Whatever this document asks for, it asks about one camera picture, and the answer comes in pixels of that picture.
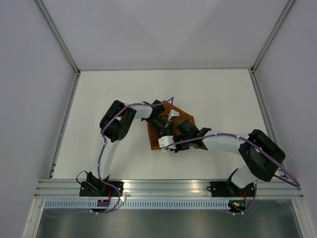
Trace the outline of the orange-brown cloth napkin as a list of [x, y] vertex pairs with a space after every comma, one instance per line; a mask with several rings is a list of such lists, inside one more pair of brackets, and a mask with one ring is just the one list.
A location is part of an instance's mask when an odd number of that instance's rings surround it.
[[[159, 111], [159, 116], [161, 116], [163, 120], [167, 120], [170, 110], [176, 110], [180, 113], [179, 117], [175, 117], [171, 119], [171, 121], [174, 122], [172, 127], [172, 133], [173, 133], [172, 136], [179, 134], [179, 131], [176, 128], [176, 126], [182, 119], [188, 119], [193, 125], [195, 125], [195, 120], [192, 115], [186, 113], [185, 111], [179, 109], [176, 106], [173, 106], [171, 103], [167, 101], [163, 101], [163, 105], [157, 106], [153, 110]], [[158, 130], [152, 125], [150, 125], [149, 123], [148, 123], [148, 135], [149, 135], [151, 150], [159, 150], [160, 147], [158, 144], [159, 143], [158, 139], [163, 137], [164, 135], [159, 135]]]

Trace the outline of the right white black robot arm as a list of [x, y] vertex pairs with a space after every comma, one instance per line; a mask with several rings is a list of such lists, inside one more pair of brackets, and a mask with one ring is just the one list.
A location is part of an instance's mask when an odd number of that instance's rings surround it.
[[176, 152], [194, 147], [225, 151], [242, 157], [245, 165], [234, 170], [225, 182], [226, 190], [232, 196], [239, 195], [244, 188], [258, 180], [271, 181], [278, 165], [266, 155], [279, 164], [286, 158], [284, 151], [259, 129], [249, 134], [236, 135], [206, 127], [198, 129], [187, 119], [181, 120], [176, 127], [180, 132], [174, 137]]

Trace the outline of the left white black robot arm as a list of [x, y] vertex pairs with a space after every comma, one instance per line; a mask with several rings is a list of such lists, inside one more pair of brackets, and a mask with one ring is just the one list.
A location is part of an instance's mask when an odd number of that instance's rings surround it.
[[146, 121], [158, 130], [159, 136], [172, 136], [173, 122], [171, 118], [163, 119], [160, 115], [165, 111], [165, 102], [156, 100], [153, 104], [147, 102], [125, 104], [115, 100], [100, 122], [101, 136], [104, 143], [94, 168], [86, 173], [86, 180], [81, 182], [79, 195], [107, 196], [115, 186], [108, 182], [110, 167], [115, 151], [121, 140], [127, 135], [133, 120]]

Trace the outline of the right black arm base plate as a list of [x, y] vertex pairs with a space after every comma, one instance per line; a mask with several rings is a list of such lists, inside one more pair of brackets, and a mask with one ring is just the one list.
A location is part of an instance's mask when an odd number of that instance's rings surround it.
[[255, 185], [249, 184], [244, 188], [239, 188], [230, 181], [211, 181], [206, 187], [212, 197], [253, 197], [255, 195]]

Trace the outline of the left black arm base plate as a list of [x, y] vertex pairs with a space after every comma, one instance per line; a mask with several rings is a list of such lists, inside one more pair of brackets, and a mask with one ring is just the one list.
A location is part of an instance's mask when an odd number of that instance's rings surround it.
[[96, 188], [92, 186], [87, 181], [81, 183], [79, 196], [80, 197], [115, 197], [121, 196], [123, 191], [124, 183], [122, 181], [111, 181], [110, 185], [104, 183], [101, 184], [101, 187]]

